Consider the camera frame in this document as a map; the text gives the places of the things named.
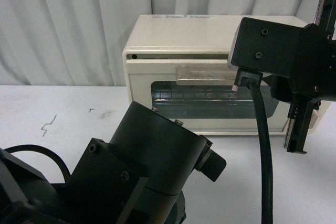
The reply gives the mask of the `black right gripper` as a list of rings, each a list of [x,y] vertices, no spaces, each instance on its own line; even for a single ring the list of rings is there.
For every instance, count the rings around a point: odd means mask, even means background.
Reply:
[[[284,141],[287,152],[306,154],[306,142],[313,110],[321,100],[335,101],[335,0],[319,0],[314,24],[303,28],[290,77],[275,77],[271,96],[291,102]]]

